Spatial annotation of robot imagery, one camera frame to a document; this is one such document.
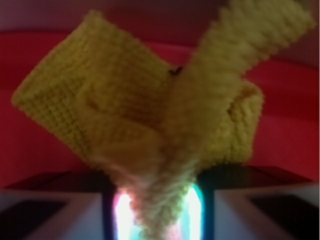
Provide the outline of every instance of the knitted cloth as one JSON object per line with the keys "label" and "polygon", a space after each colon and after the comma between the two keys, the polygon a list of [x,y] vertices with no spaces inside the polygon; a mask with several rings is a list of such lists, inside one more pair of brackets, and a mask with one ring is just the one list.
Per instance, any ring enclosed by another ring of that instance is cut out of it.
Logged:
{"label": "knitted cloth", "polygon": [[231,0],[178,75],[95,11],[26,77],[12,103],[131,195],[164,239],[196,175],[243,163],[263,94],[242,75],[314,26],[294,0]]}

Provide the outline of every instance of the folded fabric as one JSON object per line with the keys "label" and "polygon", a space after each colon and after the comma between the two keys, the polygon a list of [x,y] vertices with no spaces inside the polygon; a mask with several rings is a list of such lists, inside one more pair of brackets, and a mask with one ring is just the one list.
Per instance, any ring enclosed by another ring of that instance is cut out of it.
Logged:
{"label": "folded fabric", "polygon": [[313,26],[294,0],[232,0],[174,75],[91,11],[12,103],[126,189],[143,236],[164,239],[199,172],[252,155],[264,97],[242,75]]}

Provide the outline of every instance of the black panel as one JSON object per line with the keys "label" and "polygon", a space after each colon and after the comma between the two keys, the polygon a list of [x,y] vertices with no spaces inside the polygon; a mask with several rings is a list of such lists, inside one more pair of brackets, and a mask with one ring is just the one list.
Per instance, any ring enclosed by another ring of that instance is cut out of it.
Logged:
{"label": "black panel", "polygon": [[62,201],[25,200],[0,213],[0,239],[19,240],[66,205]]}
{"label": "black panel", "polygon": [[290,194],[255,197],[250,200],[297,239],[319,239],[318,207]]}

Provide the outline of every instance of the small black spot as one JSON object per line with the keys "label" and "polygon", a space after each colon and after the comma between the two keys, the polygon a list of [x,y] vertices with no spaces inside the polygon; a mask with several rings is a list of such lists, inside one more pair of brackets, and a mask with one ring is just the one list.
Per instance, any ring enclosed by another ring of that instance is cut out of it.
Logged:
{"label": "small black spot", "polygon": [[169,73],[170,73],[171,75],[176,76],[176,75],[178,75],[178,74],[181,72],[182,68],[183,68],[182,66],[179,66],[176,70],[169,70]]}

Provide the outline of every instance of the glowing light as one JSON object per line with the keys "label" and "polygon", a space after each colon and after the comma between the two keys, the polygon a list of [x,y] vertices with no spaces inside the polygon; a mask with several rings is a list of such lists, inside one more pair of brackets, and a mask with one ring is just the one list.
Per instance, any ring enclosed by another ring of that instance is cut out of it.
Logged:
{"label": "glowing light", "polygon": [[121,194],[115,206],[118,240],[131,240],[134,215],[130,209],[130,201],[127,194]]}
{"label": "glowing light", "polygon": [[189,239],[200,240],[201,239],[201,217],[202,207],[200,197],[197,194],[196,186],[193,186],[188,191],[185,202],[188,204],[188,215],[189,215]]}
{"label": "glowing light", "polygon": [[[117,240],[139,239],[140,229],[134,223],[134,214],[130,209],[130,197],[125,193],[115,196],[115,218]],[[202,194],[196,185],[193,185],[184,199],[184,208],[180,218],[171,231],[183,240],[200,240],[202,234]]]}

